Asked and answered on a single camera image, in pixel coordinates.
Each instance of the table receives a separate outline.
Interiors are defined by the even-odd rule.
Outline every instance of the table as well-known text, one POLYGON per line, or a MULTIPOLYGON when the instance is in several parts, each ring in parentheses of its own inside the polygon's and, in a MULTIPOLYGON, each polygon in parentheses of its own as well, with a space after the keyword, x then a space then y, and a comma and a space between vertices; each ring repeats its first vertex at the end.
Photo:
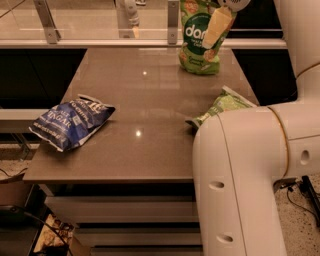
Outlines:
POLYGON ((116 111, 78 149, 41 143, 24 182, 40 184, 83 245, 200 248, 185 120, 206 112, 223 85, 257 103, 232 50, 220 58, 219 74, 198 76, 180 67, 176 48, 88 49, 63 101, 85 94, 116 111))

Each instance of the glass railing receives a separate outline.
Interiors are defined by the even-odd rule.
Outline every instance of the glass railing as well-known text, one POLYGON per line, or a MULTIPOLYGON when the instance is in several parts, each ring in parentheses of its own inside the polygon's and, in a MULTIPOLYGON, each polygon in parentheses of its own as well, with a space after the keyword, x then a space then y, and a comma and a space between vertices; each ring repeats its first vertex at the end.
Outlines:
POLYGON ((167 40, 168 13, 179 26, 178 39, 178 5, 168 0, 0 0, 0 40, 167 40), (168 12, 170 2, 176 11, 168 12), (130 4, 136 24, 127 13, 130 4))
MULTIPOLYGON (((180 46, 179 0, 0 0, 0 48, 180 46)), ((280 39, 226 39, 285 48, 280 39)))

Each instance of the green snack bag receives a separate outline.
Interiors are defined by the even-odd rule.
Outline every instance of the green snack bag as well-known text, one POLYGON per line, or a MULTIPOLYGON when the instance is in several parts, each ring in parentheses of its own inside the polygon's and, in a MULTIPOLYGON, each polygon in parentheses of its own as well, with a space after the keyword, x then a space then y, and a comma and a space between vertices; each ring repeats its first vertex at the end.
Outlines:
POLYGON ((195 129, 198 129, 205 120, 209 117, 222 113, 224 111, 242 109, 242 108, 250 108, 256 107, 257 105, 248 101, 232 89, 227 86, 222 87, 221 94, 219 97, 213 102, 213 105, 209 108, 209 110, 198 117, 186 120, 188 124, 190 124, 195 129))
POLYGON ((217 74, 220 69, 219 48, 227 36, 236 17, 232 12, 232 22, 223 30, 219 39, 209 49, 202 45, 211 15, 220 5, 204 0, 180 0, 183 44, 179 52, 182 68, 198 75, 217 74))

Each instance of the chip bag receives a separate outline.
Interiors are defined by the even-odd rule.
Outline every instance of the chip bag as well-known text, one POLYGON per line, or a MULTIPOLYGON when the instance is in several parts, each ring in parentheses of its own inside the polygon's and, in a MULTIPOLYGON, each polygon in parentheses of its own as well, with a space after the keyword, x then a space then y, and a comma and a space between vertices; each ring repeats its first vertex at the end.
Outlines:
POLYGON ((63 152, 82 146, 114 111, 111 105, 81 96, 54 106, 36 119, 29 130, 63 152))
POLYGON ((199 75, 217 74, 220 69, 220 59, 217 55, 220 46, 227 36, 236 13, 231 12, 232 20, 221 31, 214 45, 207 49, 202 41, 207 32, 211 15, 220 5, 204 0, 180 0, 183 44, 179 52, 182 68, 199 75))
POLYGON ((251 107, 256 107, 256 105, 248 101, 229 87, 223 86, 219 97, 216 98, 212 106, 205 114, 192 119, 188 119, 186 120, 186 122, 195 129, 198 129, 204 123, 204 121, 206 121, 211 116, 225 111, 251 107))

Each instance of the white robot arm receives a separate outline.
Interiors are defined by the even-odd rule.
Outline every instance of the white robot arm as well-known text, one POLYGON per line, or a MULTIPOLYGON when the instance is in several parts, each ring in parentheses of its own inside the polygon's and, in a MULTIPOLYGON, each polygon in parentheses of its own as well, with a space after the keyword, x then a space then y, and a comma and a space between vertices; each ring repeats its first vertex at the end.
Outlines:
POLYGON ((298 99, 224 112, 199 129, 193 170, 205 256, 287 255, 273 184, 320 171, 320 2, 274 1, 298 99))

